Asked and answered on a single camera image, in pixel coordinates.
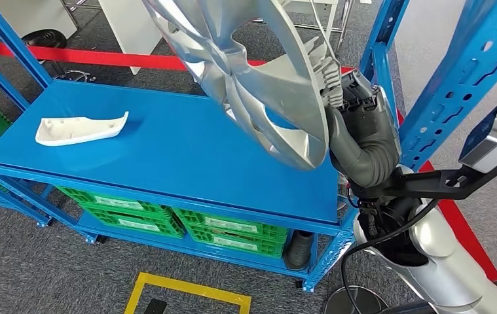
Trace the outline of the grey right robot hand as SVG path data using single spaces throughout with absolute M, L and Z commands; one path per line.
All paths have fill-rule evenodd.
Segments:
M 341 87 L 342 104 L 325 110 L 331 163 L 344 173 L 392 172 L 400 144 L 383 87 L 357 69 L 341 74 Z

